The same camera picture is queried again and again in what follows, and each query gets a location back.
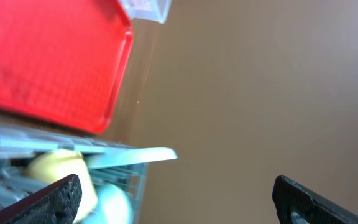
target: yellow object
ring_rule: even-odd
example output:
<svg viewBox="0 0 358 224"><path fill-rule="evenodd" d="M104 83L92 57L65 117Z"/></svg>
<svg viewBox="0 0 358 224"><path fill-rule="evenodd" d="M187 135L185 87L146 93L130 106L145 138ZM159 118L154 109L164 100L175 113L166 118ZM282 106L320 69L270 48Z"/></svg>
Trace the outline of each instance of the yellow object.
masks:
<svg viewBox="0 0 358 224"><path fill-rule="evenodd" d="M70 174L78 175L81 182L82 199L74 222L82 220L98 203L88 168L80 152L59 149L42 154L29 164L26 174L48 184Z"/></svg>

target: brown wall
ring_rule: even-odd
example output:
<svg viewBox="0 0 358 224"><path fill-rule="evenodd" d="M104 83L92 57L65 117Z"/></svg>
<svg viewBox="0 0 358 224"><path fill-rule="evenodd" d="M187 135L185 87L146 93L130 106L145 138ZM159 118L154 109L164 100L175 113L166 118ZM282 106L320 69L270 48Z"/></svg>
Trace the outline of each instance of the brown wall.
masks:
<svg viewBox="0 0 358 224"><path fill-rule="evenodd" d="M140 104L141 223L278 223L280 174L358 214L358 0L173 0Z"/></svg>

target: red tray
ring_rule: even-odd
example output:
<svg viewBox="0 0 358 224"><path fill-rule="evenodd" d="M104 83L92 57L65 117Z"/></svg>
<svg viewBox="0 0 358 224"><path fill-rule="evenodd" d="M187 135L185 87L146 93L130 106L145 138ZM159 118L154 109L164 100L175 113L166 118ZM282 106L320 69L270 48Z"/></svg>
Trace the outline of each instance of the red tray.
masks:
<svg viewBox="0 0 358 224"><path fill-rule="evenodd" d="M104 131L132 41L118 0L0 0L0 108Z"/></svg>

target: plastic crate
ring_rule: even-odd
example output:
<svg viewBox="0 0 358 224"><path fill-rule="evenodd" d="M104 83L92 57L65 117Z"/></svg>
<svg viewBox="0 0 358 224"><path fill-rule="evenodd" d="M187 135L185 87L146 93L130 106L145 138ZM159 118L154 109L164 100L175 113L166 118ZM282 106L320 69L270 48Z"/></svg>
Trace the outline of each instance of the plastic crate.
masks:
<svg viewBox="0 0 358 224"><path fill-rule="evenodd" d="M118 0L0 0L0 108L103 132L132 41Z"/></svg>
<svg viewBox="0 0 358 224"><path fill-rule="evenodd" d="M16 191L11 193L7 192L6 189L2 191L4 195L7 195L9 200L5 203L0 203L0 209L22 199L26 194L31 194L31 192L40 189L39 186L42 186L42 184L37 181L32 182L31 180L23 179L25 177L21 176L23 170L21 164L10 163L9 161L20 157L23 158L24 161L27 161L40 152L49 152L61 148L80 151L85 158L101 156L102 161L103 158L106 157L110 158L108 160L113 161L112 164L125 164L123 166L109 166L102 169L90 169L89 172L94 185L114 184L126 192L133 209L133 223L138 222L148 163L127 164L127 161L114 162L114 158L111 156L117 154L111 154L111 151L142 152L142 150L145 149L137 149L118 142L56 134L4 123L0 123L0 177L2 177L0 187L14 186L9 188L15 189ZM173 153L174 157L170 155L169 157L165 157L165 159L176 158L176 154L172 149L161 148L161 152L163 152L163 154L169 152L169 155ZM132 160L130 157L125 158L130 162L138 161ZM30 184L28 186L21 185L23 182L29 182Z"/></svg>

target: textured plastic surface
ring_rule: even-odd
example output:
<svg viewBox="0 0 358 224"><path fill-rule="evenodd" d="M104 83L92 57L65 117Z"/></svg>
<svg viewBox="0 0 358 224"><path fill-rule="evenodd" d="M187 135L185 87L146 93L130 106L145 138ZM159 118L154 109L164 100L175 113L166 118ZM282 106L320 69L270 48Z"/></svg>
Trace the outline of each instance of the textured plastic surface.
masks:
<svg viewBox="0 0 358 224"><path fill-rule="evenodd" d="M48 152L56 149L71 149L82 153L103 153L111 149L127 151L135 148L118 142L56 134L0 123L0 158L2 159L11 158L13 154L21 157L34 157L32 152Z"/></svg>
<svg viewBox="0 0 358 224"><path fill-rule="evenodd" d="M280 175L272 198L281 224L358 224L358 216Z"/></svg>
<svg viewBox="0 0 358 224"><path fill-rule="evenodd" d="M128 15L138 19L148 19L165 23L171 0L120 0Z"/></svg>
<svg viewBox="0 0 358 224"><path fill-rule="evenodd" d="M0 223L73 223L81 201L81 184L69 175L0 211Z"/></svg>
<svg viewBox="0 0 358 224"><path fill-rule="evenodd" d="M102 132L132 40L118 0L0 0L0 107Z"/></svg>

